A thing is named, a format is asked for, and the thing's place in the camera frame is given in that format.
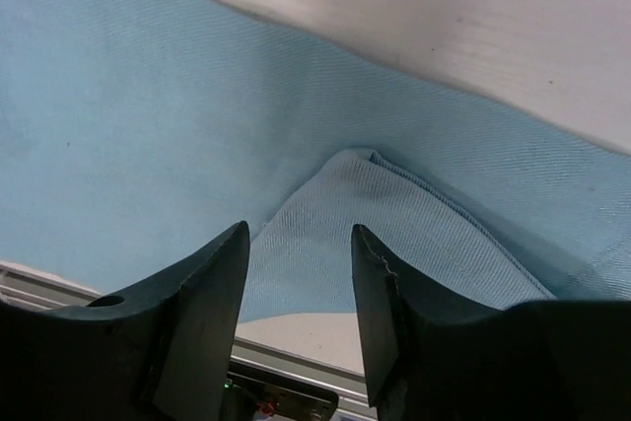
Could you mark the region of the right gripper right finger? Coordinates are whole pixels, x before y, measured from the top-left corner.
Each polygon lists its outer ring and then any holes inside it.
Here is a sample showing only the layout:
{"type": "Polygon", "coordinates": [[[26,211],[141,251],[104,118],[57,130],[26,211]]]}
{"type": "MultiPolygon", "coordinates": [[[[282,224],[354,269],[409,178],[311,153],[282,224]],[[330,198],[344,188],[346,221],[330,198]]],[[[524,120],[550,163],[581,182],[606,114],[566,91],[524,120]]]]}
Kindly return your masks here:
{"type": "Polygon", "coordinates": [[[369,404],[382,420],[626,420],[630,306],[476,303],[352,230],[369,404]]]}

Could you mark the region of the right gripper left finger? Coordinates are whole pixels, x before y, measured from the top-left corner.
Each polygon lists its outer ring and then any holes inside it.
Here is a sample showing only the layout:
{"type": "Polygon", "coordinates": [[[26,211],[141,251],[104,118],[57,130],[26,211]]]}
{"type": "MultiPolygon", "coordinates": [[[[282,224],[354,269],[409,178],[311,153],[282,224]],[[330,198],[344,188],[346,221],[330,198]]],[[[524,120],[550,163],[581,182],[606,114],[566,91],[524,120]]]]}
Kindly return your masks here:
{"type": "Polygon", "coordinates": [[[1,307],[5,420],[215,420],[245,288],[238,222],[86,306],[1,307]]]}

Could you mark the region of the light blue trousers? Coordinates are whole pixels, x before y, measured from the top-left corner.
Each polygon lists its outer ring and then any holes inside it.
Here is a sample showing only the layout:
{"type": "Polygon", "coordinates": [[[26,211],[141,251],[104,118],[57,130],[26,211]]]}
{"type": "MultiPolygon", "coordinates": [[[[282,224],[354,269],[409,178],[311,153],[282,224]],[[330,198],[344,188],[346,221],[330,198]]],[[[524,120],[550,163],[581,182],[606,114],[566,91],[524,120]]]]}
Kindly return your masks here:
{"type": "Polygon", "coordinates": [[[630,295],[630,161],[210,0],[1,0],[1,255],[109,293],[233,224],[242,321],[351,313],[351,230],[495,308],[630,295]]]}

